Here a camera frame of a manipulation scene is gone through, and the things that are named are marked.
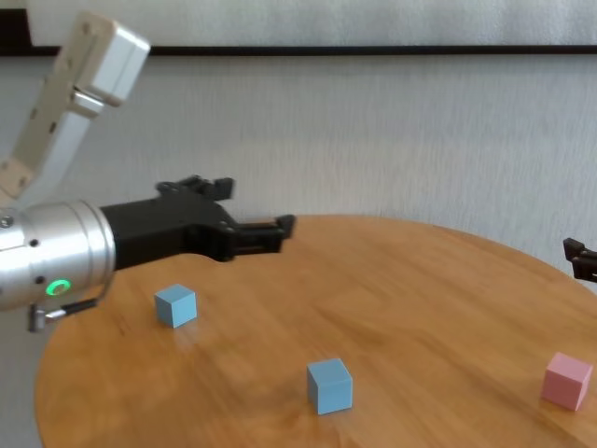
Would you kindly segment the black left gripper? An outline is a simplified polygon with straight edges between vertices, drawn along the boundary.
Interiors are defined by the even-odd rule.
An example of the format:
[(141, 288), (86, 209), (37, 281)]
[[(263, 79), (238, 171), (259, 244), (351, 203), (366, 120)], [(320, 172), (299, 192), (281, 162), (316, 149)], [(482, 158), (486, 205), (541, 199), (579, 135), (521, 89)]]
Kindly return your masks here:
[(292, 237), (294, 215), (263, 222), (232, 219), (217, 202), (232, 197), (232, 178), (191, 175), (156, 185), (154, 199), (103, 206), (114, 236), (117, 271), (180, 254), (216, 261), (279, 253)]

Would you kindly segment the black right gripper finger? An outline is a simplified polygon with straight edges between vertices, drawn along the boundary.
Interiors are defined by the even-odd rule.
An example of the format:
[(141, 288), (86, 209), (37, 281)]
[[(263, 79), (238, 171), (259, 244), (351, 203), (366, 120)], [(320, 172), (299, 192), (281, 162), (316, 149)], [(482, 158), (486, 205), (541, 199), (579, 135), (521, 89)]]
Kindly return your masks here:
[(577, 280), (595, 281), (597, 277), (597, 254), (573, 238), (562, 242), (564, 256), (573, 268), (573, 276)]

